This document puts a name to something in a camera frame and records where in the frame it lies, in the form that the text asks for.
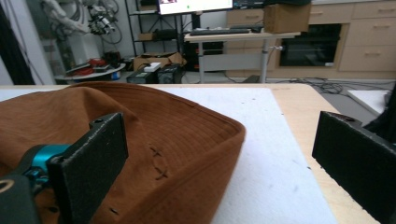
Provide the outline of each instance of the brown hat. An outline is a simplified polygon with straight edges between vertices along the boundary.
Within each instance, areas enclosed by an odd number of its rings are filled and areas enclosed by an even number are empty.
[[[114,112],[123,113],[129,158],[92,223],[210,222],[245,128],[148,87],[86,82],[0,102],[0,176],[17,167],[29,148],[73,144],[90,121]],[[57,222],[59,213],[49,209],[57,207],[51,190],[39,194],[36,203],[44,223]]]

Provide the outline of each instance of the table leg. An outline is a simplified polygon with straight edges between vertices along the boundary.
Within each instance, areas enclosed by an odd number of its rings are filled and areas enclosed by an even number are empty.
[[[267,63],[269,49],[268,42],[268,40],[264,40],[264,44],[262,46],[262,74],[260,75],[260,83],[265,83],[265,79],[267,79]]]
[[[199,77],[200,77],[200,83],[205,83],[204,81],[204,75],[205,75],[205,69],[204,69],[204,48],[203,48],[203,43],[199,42],[198,43],[198,62],[199,62]]]

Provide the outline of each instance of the monitor screen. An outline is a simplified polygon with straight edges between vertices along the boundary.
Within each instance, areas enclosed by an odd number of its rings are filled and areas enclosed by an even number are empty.
[[[233,8],[233,0],[158,0],[158,9],[161,15],[231,8]]]

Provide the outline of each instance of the wooden desk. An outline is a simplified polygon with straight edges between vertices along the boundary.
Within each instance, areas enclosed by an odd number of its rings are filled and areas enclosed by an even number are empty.
[[[198,43],[198,60],[199,73],[201,83],[205,83],[205,71],[219,71],[219,70],[237,70],[248,68],[260,68],[262,73],[260,75],[260,83],[264,83],[267,77],[267,62],[269,39],[278,38],[293,38],[300,33],[285,33],[285,34],[236,34],[236,35],[186,35],[184,41],[191,43]],[[263,40],[262,53],[256,54],[219,54],[219,55],[204,55],[203,43],[216,41],[240,41],[240,40]]]
[[[268,88],[272,91],[290,129],[307,160],[315,179],[323,192],[337,221],[347,223],[378,223],[354,202],[338,184],[330,178],[312,158],[312,148],[321,110],[337,112],[310,86],[303,84],[205,84],[205,85],[149,85],[153,88]],[[12,86],[0,89],[60,89],[64,86]]]

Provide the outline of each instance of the gray floor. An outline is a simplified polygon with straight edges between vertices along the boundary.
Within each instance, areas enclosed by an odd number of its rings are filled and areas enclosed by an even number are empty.
[[[188,72],[183,77],[183,83],[199,83],[199,74]],[[223,73],[206,73],[205,83],[239,83],[243,77],[228,78]],[[376,118],[370,110],[347,95],[348,90],[392,90],[395,80],[323,80],[317,78],[305,79],[267,79],[268,83],[298,82],[311,85],[341,114],[360,120],[363,125]]]

